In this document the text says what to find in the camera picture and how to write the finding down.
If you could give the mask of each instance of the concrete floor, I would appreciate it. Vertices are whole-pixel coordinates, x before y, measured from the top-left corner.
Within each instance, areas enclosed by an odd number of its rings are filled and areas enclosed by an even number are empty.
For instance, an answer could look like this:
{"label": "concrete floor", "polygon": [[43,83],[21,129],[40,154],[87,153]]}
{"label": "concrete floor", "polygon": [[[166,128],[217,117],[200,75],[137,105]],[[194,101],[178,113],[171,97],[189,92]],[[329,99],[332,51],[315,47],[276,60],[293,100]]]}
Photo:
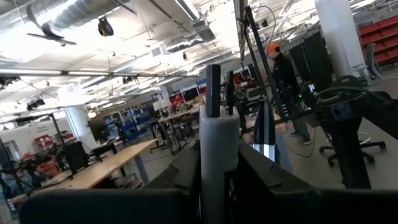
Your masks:
{"label": "concrete floor", "polygon": [[[393,98],[398,98],[398,68],[388,66],[382,69],[386,79],[376,85],[371,90],[382,90],[388,92]],[[327,163],[327,157],[333,154],[333,151],[325,151],[320,154],[320,146],[328,145],[326,137],[320,128],[316,129],[316,138],[313,137],[314,129],[308,127],[315,145],[303,146],[297,137],[285,137],[285,142],[298,153],[309,155],[312,148],[314,152],[311,157],[303,158],[294,154],[287,147],[289,158],[293,167],[293,173],[302,180],[323,188],[344,188],[341,184],[341,174],[336,161],[336,166],[330,168]],[[378,147],[371,147],[364,150],[373,155],[376,163],[367,164],[369,179],[373,189],[396,189],[398,190],[398,141],[380,130],[377,126],[363,119],[359,128],[360,132],[371,135],[371,141],[385,141],[387,151],[382,152]]]}

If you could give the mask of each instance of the black jacket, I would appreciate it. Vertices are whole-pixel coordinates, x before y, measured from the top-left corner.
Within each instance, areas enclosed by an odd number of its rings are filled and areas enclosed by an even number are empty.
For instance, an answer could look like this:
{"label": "black jacket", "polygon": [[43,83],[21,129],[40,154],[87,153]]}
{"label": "black jacket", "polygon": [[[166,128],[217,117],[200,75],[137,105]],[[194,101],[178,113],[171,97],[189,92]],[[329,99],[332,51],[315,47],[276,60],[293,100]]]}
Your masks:
{"label": "black jacket", "polygon": [[275,59],[274,71],[272,78],[275,81],[279,92],[287,96],[297,96],[299,91],[299,84],[294,74],[292,62],[280,53]]}

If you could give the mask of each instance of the chair wheel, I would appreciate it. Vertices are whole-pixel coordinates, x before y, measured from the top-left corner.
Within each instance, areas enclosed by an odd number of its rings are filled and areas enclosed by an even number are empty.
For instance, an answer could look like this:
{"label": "chair wheel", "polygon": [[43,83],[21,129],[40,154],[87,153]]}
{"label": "chair wheel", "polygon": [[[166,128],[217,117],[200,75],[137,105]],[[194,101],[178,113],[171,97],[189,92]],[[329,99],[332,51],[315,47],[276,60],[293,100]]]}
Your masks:
{"label": "chair wheel", "polygon": [[328,161],[328,163],[329,163],[329,167],[334,167],[335,166],[335,163],[333,161]]}
{"label": "chair wheel", "polygon": [[369,157],[368,158],[368,163],[370,163],[370,164],[374,164],[376,161],[374,160],[374,158],[372,158],[372,157]]}
{"label": "chair wheel", "polygon": [[384,142],[381,143],[381,144],[379,145],[379,147],[380,147],[380,149],[382,149],[382,150],[383,150],[383,149],[386,149],[386,143],[384,143]]}

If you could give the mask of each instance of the jeans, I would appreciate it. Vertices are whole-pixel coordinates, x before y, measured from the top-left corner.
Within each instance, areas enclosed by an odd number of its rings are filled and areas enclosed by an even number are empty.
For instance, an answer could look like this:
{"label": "jeans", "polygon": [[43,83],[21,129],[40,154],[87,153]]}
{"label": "jeans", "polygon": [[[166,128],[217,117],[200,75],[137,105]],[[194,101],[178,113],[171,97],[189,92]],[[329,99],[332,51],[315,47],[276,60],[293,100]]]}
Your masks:
{"label": "jeans", "polygon": [[[303,107],[301,106],[300,102],[294,98],[288,99],[286,102],[287,109],[290,111],[291,115],[299,114],[303,111]],[[293,127],[296,132],[303,137],[303,140],[310,141],[311,137],[307,130],[307,124],[303,117],[297,118],[293,120]]]}

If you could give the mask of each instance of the orange cap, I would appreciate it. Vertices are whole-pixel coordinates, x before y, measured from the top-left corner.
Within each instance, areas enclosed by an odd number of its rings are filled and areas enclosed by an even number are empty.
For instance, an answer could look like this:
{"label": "orange cap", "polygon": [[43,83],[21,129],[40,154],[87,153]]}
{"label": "orange cap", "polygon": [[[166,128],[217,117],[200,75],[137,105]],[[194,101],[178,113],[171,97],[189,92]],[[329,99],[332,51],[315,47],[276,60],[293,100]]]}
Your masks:
{"label": "orange cap", "polygon": [[268,47],[266,48],[266,53],[269,54],[269,52],[275,50],[277,47],[279,47],[279,44],[275,42],[269,43]]}

